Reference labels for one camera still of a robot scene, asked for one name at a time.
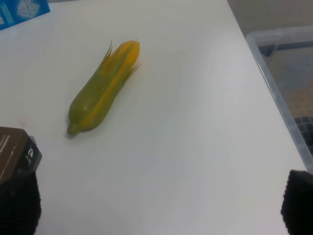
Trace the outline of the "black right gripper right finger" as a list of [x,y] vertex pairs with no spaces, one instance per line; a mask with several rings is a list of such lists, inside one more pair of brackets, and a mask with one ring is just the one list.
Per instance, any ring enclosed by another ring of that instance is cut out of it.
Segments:
[[313,175],[291,170],[283,196],[281,215],[290,235],[313,233]]

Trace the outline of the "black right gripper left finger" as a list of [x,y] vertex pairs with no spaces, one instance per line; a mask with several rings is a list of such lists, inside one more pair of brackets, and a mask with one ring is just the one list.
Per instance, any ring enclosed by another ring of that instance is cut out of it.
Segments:
[[0,185],[0,233],[33,235],[41,217],[36,173],[19,173]]

